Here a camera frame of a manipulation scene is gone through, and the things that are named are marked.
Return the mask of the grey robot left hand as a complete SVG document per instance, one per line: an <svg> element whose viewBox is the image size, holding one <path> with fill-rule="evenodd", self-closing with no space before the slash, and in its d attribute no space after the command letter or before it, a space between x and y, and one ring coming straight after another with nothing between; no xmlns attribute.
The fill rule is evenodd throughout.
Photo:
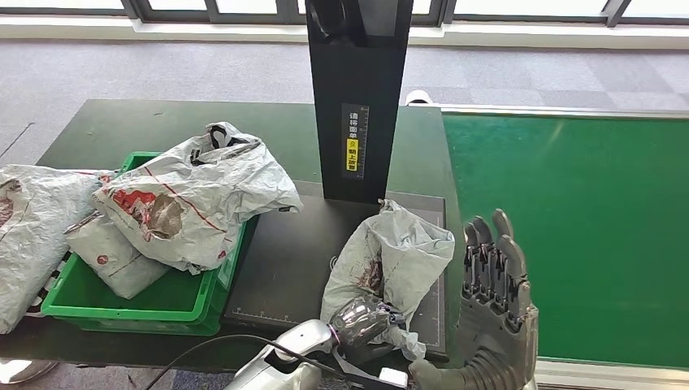
<svg viewBox="0 0 689 390"><path fill-rule="evenodd" d="M360 365L381 358L395 349L387 341L372 341L389 329L405 330L403 314L375 295L363 295L348 301L329 321L338 342L338 353L353 364Z"/></svg>

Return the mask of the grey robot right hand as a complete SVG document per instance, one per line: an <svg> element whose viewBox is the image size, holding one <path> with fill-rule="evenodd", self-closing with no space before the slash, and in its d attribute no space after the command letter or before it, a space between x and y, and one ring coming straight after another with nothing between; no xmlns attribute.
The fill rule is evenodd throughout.
<svg viewBox="0 0 689 390"><path fill-rule="evenodd" d="M539 310L531 300L525 255L500 208L487 223L475 216L464 227L456 369L427 360L409 365L421 389L535 389Z"/></svg>

